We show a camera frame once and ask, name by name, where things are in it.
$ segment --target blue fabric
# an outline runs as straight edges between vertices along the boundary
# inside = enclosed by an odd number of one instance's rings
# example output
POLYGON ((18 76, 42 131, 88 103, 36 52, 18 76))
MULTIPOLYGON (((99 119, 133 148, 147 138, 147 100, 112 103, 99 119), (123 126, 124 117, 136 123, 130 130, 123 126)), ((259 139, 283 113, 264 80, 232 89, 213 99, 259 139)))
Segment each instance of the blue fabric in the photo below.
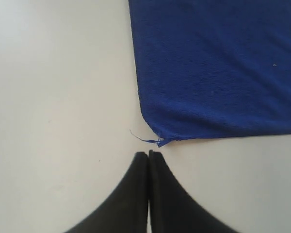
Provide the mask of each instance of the blue fabric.
POLYGON ((129 0, 138 93, 162 140, 291 133, 291 0, 129 0))

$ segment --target blue towel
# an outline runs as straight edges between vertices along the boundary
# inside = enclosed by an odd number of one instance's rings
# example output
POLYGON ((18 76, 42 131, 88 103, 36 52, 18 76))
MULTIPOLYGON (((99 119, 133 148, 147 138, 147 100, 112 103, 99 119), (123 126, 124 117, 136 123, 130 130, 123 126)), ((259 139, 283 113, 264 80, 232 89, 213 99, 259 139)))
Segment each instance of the blue towel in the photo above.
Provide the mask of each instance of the blue towel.
POLYGON ((291 133, 291 0, 129 0, 159 146, 291 133))

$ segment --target blue cloth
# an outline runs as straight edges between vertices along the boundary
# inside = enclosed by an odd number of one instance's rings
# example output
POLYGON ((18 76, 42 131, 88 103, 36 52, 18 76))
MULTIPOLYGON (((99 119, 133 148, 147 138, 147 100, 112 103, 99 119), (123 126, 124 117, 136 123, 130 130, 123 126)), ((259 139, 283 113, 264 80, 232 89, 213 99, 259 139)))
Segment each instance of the blue cloth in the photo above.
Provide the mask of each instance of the blue cloth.
POLYGON ((291 133, 291 0, 129 0, 142 115, 172 140, 291 133))

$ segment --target floor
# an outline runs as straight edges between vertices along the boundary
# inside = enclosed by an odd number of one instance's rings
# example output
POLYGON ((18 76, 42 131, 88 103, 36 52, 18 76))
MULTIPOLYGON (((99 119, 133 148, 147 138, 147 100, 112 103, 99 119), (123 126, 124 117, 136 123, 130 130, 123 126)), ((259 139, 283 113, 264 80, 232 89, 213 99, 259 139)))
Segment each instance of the floor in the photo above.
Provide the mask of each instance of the floor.
POLYGON ((0 233, 61 233, 160 150, 243 233, 291 233, 291 135, 170 143, 142 119, 127 0, 0 0, 0 233))

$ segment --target white floor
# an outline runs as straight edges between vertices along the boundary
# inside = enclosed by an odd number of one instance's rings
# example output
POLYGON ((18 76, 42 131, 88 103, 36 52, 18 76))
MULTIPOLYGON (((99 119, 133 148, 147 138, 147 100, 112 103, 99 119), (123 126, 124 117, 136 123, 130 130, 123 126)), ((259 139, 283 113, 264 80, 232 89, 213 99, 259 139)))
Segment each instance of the white floor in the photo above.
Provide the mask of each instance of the white floor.
MULTIPOLYGON (((0 233, 62 233, 113 190, 143 121, 127 0, 0 0, 0 233)), ((291 233, 291 135, 160 149, 242 233, 291 233)))

